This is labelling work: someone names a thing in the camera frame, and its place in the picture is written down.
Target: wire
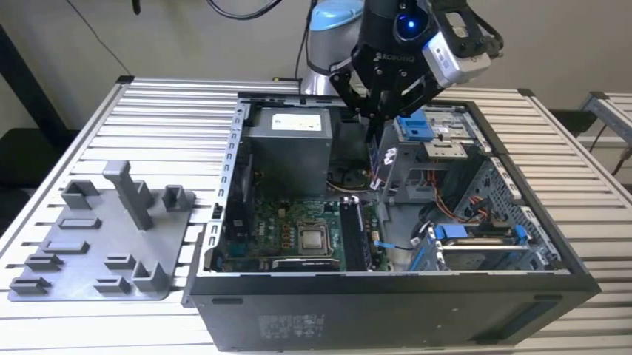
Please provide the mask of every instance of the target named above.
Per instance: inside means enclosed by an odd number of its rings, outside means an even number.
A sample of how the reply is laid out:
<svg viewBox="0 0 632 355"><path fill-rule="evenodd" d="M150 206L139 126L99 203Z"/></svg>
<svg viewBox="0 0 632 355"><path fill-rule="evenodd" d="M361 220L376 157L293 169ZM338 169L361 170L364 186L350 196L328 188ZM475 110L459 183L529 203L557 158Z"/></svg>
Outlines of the wire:
<svg viewBox="0 0 632 355"><path fill-rule="evenodd" d="M619 173L619 170L622 170L623 163L626 162L626 159L622 159L615 167L615 170L612 170L612 176L615 176Z"/></svg>
<svg viewBox="0 0 632 355"><path fill-rule="evenodd" d="M298 66L301 64L301 57L304 55L304 48L305 48L305 60L309 61L309 25L313 22L313 10L314 7L318 5L318 0L312 0L308 9L308 16L305 17L305 28L304 28L304 37L301 39L301 46L298 47L298 54L297 54L297 63L294 64L294 79L298 80Z"/></svg>
<svg viewBox="0 0 632 355"><path fill-rule="evenodd" d="M408 250L408 251L414 250L414 248L404 248L402 246L396 246L394 244L381 242L380 240L376 240L373 242L373 244L376 246L380 246L380 247L385 248L385 249L398 249L398 250Z"/></svg>
<svg viewBox="0 0 632 355"><path fill-rule="evenodd" d="M126 71L126 73L127 73L129 75L131 75L131 72L130 72L130 70L129 70L127 67L126 67L126 64L123 64L123 62L121 61L121 59L119 59L119 57L117 56L117 54L113 52L113 50L111 50L110 47L106 45L106 43L103 43L103 41L100 40L100 37L99 37L99 35L96 34L95 29L94 29L92 26L90 25L88 20L86 20L86 17L83 17L82 12L79 11L78 7L72 4L72 2L70 2L70 0L67 0L67 3L68 3L68 5L70 5L70 7L72 7L72 10L75 10L75 12L78 13L79 17L82 18L83 22L86 23L86 26L88 26L90 30L92 31L92 34L95 35L95 38L96 38L96 40L99 41L100 45L102 45L103 48L110 52L110 54L113 55L113 57L115 58L115 60L119 62L121 66L123 67L123 70Z"/></svg>
<svg viewBox="0 0 632 355"><path fill-rule="evenodd" d="M477 216L480 216L481 214L475 214L472 217L469 217L467 220L465 220L465 223L471 223L471 221L477 218Z"/></svg>
<svg viewBox="0 0 632 355"><path fill-rule="evenodd" d="M424 234L428 226L431 225L431 221L428 220L425 223L420 220L413 227L413 232L410 233L410 240L413 240L418 235Z"/></svg>
<svg viewBox="0 0 632 355"><path fill-rule="evenodd" d="M602 130L600 132L596 134L596 137L595 137L595 140L592 141L592 144L591 144L591 149L588 150L588 152L592 153L592 150L595 149L595 145L596 145L596 142L599 141L604 131L606 131L606 128L608 127L607 124L604 124L604 126L602 127Z"/></svg>
<svg viewBox="0 0 632 355"><path fill-rule="evenodd" d="M429 172L429 178L431 178L431 183L433 184L433 187L435 187L435 203L437 204L437 208L440 209L441 212L444 212L444 214L451 217L452 219L460 221L461 223L465 222L465 219L461 218L461 217L457 217L449 210L448 206L445 205L444 203L444 200L441 199L441 194L440 194L440 191L439 191L439 187L437 187L437 173L431 170Z"/></svg>
<svg viewBox="0 0 632 355"><path fill-rule="evenodd" d="M255 18L259 18L261 16L266 15L270 10L274 9L274 7L281 3L282 0L273 0L266 6L263 6L259 10L257 10L254 13L247 13L247 14L237 14L237 13L229 13L226 12L218 4L215 4L215 0L206 0L209 3L210 7L215 10L215 12L225 16L226 18L230 18L231 20L238 20L238 21L247 21L247 20L254 20Z"/></svg>
<svg viewBox="0 0 632 355"><path fill-rule="evenodd" d="M413 231L410 232L410 238L414 239L417 237L417 234L424 232L424 229L426 229L429 225L429 221L426 221L426 225L424 226L424 221L426 220L428 214L433 211L433 209L437 207L435 203L426 203L424 207L418 210L418 222L414 224Z"/></svg>
<svg viewBox="0 0 632 355"><path fill-rule="evenodd" d="M328 185L329 185L329 187L332 187L336 191L344 192L344 193L346 193L346 194L361 194L362 192L369 192L369 190L345 189L344 187L334 185L333 182L330 182L329 180L328 180Z"/></svg>

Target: black cable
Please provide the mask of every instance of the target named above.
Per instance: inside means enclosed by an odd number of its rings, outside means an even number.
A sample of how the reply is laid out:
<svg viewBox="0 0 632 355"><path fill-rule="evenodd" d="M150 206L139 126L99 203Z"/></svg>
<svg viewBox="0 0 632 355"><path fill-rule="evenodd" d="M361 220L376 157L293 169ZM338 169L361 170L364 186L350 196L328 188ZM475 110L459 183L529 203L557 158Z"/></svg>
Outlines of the black cable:
<svg viewBox="0 0 632 355"><path fill-rule="evenodd" d="M602 137L602 135L603 135L603 133L604 133L604 131L606 131L606 127L608 127L607 124L604 124L604 127L602 127L602 130L600 130L600 132L596 134L595 140L592 141L591 149L588 150L588 152L591 152L591 153L592 153L592 150L595 149L596 142L599 141L599 139L600 139L600 137Z"/></svg>
<svg viewBox="0 0 632 355"><path fill-rule="evenodd" d="M481 16L476 13L476 11L472 10L472 13L475 13L476 17L476 22L479 22L479 25L485 29L487 32L495 37L499 45L499 49L503 50L505 48L505 39L503 38L501 33L495 29L495 27L483 19Z"/></svg>
<svg viewBox="0 0 632 355"><path fill-rule="evenodd" d="M469 217L469 218L465 220L465 223L471 223L471 221L472 221L477 216L480 216L480 215L481 215L481 213L475 214L472 217Z"/></svg>
<svg viewBox="0 0 632 355"><path fill-rule="evenodd" d="M615 176L619 172L619 170L622 170L622 166L623 166L623 163L626 162L624 159L622 159L618 164L616 164L616 167L615 167L615 170L612 170L612 176Z"/></svg>
<svg viewBox="0 0 632 355"><path fill-rule="evenodd" d="M304 29L304 37L301 39L301 46L298 47L298 55L297 55L297 63L294 64L294 79L298 80L298 66L301 63L301 57L304 55L304 48L305 48L305 60L309 61L309 25L313 22L313 10L314 7L318 5L318 0L312 0L309 4L308 16L305 17L305 29Z"/></svg>
<svg viewBox="0 0 632 355"><path fill-rule="evenodd" d="M393 246L398 250L414 250L414 248L404 248L402 246Z"/></svg>
<svg viewBox="0 0 632 355"><path fill-rule="evenodd" d="M418 234L418 230L420 228L424 226L424 221L418 221L416 224L414 224L414 227L413 227L413 231L410 232L410 238L414 239L414 237L417 237L417 234Z"/></svg>
<svg viewBox="0 0 632 355"><path fill-rule="evenodd" d="M342 177L340 178L340 183L345 186L346 184L346 173L349 172L350 170L349 169L345 169L345 171L342 172Z"/></svg>
<svg viewBox="0 0 632 355"><path fill-rule="evenodd" d="M115 60L119 62L121 66L122 66L123 69L126 70L126 73L127 73L129 75L131 75L131 72L130 72L130 70L129 70L127 67L126 67L126 64L123 64L123 62L121 61L121 59L119 59L119 57L117 56L117 54L113 52L113 50L110 50L110 48L108 48L108 46L106 45L106 43L103 43L103 41L100 40L99 35L96 34L95 29L94 29L92 26L90 25L88 20L86 20L86 17L83 17L82 13L79 12L79 9L75 7L75 5L72 4L72 2L70 2L70 0L67 0L67 3L68 3L68 5L72 7L72 10L75 10L75 12L78 13L79 17L82 18L83 22L86 23L86 26L88 26L90 30L92 31L92 34L95 35L95 38L96 38L96 40L99 41L100 45L102 45L103 48L110 52L110 54L113 54L113 57L114 57Z"/></svg>
<svg viewBox="0 0 632 355"><path fill-rule="evenodd" d="M215 0L206 0L209 3L210 7L215 10L215 12L225 16L226 18L230 18L231 20L238 20L238 21L247 21L247 20L254 20L255 18L259 18L261 16L266 15L270 10L274 9L274 7L278 5L278 3L282 0L273 0L270 4L263 6L259 10L257 10L254 13L247 13L247 14L237 14L237 13L229 13L226 12L218 4L215 4Z"/></svg>

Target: aluminum workbench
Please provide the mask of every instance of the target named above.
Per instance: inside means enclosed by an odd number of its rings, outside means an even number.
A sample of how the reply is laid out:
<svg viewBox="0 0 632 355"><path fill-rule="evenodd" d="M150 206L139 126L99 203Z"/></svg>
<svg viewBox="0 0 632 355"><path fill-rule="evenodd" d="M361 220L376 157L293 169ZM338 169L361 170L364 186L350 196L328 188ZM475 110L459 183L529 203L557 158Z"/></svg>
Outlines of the aluminum workbench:
<svg viewBox="0 0 632 355"><path fill-rule="evenodd" d="M0 350L19 350L19 354L218 352L197 310L181 306L181 297L193 244L210 219L239 91L297 92L297 85L155 78L115 85L0 239ZM353 354L632 354L631 195L528 92L460 88L441 97L479 104L604 291L515 348ZM181 184L198 196L173 293L155 302L11 303L11 280L63 209L60 189L71 178L108 187L100 172L106 161L117 159L131 161L133 176L151 189Z"/></svg>
<svg viewBox="0 0 632 355"><path fill-rule="evenodd" d="M583 111L590 111L632 146L632 94L591 92Z"/></svg>

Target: pcb board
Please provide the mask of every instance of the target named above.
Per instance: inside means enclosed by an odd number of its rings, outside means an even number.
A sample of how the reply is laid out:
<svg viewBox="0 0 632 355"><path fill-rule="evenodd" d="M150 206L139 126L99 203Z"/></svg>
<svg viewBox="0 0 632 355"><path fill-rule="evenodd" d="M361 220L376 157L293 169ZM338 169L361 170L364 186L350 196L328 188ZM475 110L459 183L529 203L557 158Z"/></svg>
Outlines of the pcb board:
<svg viewBox="0 0 632 355"><path fill-rule="evenodd" d="M364 211L365 229L380 233L373 203ZM345 271L345 250L338 202L257 200L250 241L229 241L225 272L273 271L273 262L288 258L333 259ZM376 251L376 271L388 270L386 253Z"/></svg>

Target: open computer tower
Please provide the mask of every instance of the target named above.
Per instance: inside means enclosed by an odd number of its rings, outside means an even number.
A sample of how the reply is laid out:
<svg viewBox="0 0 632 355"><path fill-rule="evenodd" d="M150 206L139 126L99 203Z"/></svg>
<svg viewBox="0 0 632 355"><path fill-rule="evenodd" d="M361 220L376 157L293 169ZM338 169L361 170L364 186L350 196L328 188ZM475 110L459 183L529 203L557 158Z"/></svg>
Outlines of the open computer tower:
<svg viewBox="0 0 632 355"><path fill-rule="evenodd" d="M239 95L183 298L222 351L516 344L600 291L475 103L365 134Z"/></svg>

